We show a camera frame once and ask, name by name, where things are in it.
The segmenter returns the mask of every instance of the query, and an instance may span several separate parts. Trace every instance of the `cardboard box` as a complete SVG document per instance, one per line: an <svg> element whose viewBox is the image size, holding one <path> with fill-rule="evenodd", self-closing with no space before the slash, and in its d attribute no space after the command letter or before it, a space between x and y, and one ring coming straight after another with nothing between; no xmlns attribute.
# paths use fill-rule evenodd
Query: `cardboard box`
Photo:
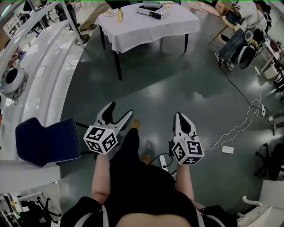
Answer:
<svg viewBox="0 0 284 227"><path fill-rule="evenodd" d="M232 7L232 3L228 1L218 1L215 8L219 12L220 16L226 16Z"/></svg>

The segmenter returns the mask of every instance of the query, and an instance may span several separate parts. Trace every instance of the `white tablecloth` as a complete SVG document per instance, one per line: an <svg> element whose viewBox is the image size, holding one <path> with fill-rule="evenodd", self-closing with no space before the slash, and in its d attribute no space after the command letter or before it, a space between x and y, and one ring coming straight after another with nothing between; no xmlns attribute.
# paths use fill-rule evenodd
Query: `white tablecloth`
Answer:
<svg viewBox="0 0 284 227"><path fill-rule="evenodd" d="M123 22L118 16L98 16L95 24L100 25L112 43L114 51L124 53L143 43L156 41L164 36L184 35L200 31L199 19L186 8L171 4L170 13L165 18L153 17L137 13L136 7L142 3L122 7Z"/></svg>

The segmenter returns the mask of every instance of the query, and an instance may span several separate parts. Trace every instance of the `table leg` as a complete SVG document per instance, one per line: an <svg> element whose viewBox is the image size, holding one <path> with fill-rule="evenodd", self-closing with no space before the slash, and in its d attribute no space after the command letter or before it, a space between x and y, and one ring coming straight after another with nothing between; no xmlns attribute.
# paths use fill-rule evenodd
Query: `table leg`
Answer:
<svg viewBox="0 0 284 227"><path fill-rule="evenodd" d="M187 43L188 43L188 34L185 35L185 52L187 49Z"/></svg>
<svg viewBox="0 0 284 227"><path fill-rule="evenodd" d="M271 56L271 58L266 62L266 64L262 67L262 69L260 70L260 72L262 73L264 71L264 69L267 67L267 65L273 60L273 55Z"/></svg>
<svg viewBox="0 0 284 227"><path fill-rule="evenodd" d="M114 60L115 60L115 65L116 65L116 70L117 70L117 73L118 73L118 77L119 77L119 80L122 80L118 53L116 53L116 51L113 51L113 52L114 52Z"/></svg>
<svg viewBox="0 0 284 227"><path fill-rule="evenodd" d="M225 28L223 28L223 29L209 42L209 44L212 43L212 41L215 40L215 39L218 37L218 35L220 35L227 27L228 27L228 26L226 25Z"/></svg>
<svg viewBox="0 0 284 227"><path fill-rule="evenodd" d="M105 36L104 36L104 33L103 33L101 26L99 26L99 31L101 33L101 40L102 40L102 44L103 44L103 49L105 50L106 49Z"/></svg>

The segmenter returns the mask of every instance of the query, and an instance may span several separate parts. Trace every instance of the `white plug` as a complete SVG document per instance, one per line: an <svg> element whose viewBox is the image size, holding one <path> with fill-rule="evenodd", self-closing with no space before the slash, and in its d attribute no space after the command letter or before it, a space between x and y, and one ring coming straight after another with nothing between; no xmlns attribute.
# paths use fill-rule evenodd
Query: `white plug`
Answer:
<svg viewBox="0 0 284 227"><path fill-rule="evenodd" d="M261 114L263 117L265 117L265 107L264 105L261 105Z"/></svg>
<svg viewBox="0 0 284 227"><path fill-rule="evenodd" d="M259 70L257 69L256 66L254 67L254 70L256 71L257 75L260 75L260 72L259 72Z"/></svg>
<svg viewBox="0 0 284 227"><path fill-rule="evenodd" d="M223 146L222 147L222 152L227 153L227 154L233 154L234 153L234 148L233 147L228 147L228 146Z"/></svg>

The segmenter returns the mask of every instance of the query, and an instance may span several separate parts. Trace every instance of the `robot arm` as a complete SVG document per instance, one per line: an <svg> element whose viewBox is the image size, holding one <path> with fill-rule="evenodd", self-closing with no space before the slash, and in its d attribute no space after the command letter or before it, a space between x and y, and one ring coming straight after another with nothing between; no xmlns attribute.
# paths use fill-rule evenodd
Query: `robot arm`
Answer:
<svg viewBox="0 0 284 227"><path fill-rule="evenodd" d="M175 136L170 146L179 164L196 164L204 157L195 125L180 112L174 116L173 132Z"/></svg>
<svg viewBox="0 0 284 227"><path fill-rule="evenodd" d="M127 111L117 122L113 122L112 112L115 102L107 104L97 115L94 125L89 126L84 136L91 151L107 154L118 143L117 136L127 127L133 117L133 110Z"/></svg>

